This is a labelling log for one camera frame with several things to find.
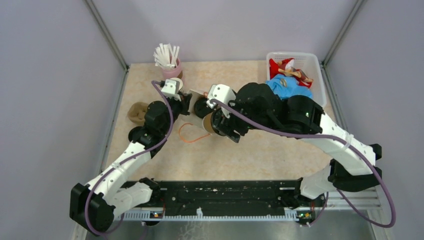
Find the cream paper takeout bag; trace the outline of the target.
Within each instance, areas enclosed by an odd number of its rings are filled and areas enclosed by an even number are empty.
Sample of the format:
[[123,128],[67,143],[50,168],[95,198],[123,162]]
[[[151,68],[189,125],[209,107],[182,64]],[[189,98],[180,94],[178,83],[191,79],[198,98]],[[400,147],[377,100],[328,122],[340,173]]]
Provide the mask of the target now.
[[[187,94],[192,94],[188,107],[189,115],[181,116],[181,119],[185,123],[178,129],[179,138],[184,143],[191,144],[206,137],[217,136],[218,134],[212,129],[211,125],[213,109],[207,105],[208,93],[201,90],[189,89]],[[185,126],[196,126],[203,130],[205,134],[192,140],[186,139],[182,135],[182,130]]]

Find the brown paper coffee cup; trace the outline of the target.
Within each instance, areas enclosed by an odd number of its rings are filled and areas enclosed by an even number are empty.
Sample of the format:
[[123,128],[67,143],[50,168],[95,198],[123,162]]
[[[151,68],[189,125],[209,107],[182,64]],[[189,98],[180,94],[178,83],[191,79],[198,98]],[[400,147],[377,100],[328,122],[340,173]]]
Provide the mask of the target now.
[[211,135],[219,135],[219,130],[214,125],[214,113],[207,114],[202,120],[202,126]]

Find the brown pulp cup carrier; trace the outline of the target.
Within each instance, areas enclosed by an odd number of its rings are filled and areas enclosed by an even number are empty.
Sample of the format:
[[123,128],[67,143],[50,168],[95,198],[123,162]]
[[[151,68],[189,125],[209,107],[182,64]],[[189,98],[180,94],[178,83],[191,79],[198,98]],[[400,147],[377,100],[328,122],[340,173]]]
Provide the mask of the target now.
[[145,115],[148,110],[148,104],[145,102],[134,103],[127,112],[128,119],[138,125],[143,126],[145,124]]

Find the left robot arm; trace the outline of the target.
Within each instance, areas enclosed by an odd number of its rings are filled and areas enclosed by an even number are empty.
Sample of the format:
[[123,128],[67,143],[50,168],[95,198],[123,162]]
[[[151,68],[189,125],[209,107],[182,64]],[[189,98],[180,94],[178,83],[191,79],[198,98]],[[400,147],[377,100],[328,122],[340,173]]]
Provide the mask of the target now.
[[151,160],[164,146],[174,122],[180,115],[187,116],[191,93],[180,93],[179,98],[165,97],[165,102],[154,101],[147,107],[143,126],[133,128],[129,145],[102,173],[86,184],[77,183],[70,192],[69,217],[95,236],[111,233],[114,220],[126,211],[146,204],[154,207],[160,202],[159,187],[142,178],[124,188],[129,177]]

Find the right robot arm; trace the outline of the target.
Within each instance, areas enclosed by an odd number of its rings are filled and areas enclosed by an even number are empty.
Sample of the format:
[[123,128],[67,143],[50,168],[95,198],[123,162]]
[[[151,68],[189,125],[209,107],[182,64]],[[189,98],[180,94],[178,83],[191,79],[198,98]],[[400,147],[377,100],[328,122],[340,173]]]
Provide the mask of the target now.
[[355,193],[380,184],[382,171],[375,162],[382,156],[381,146],[355,139],[307,96],[281,99],[264,83],[251,82],[239,91],[214,84],[207,105],[219,106],[212,113],[213,130],[234,142],[251,129],[263,130],[302,140],[330,156],[329,165],[297,181],[293,200],[299,206],[307,206],[325,192]]

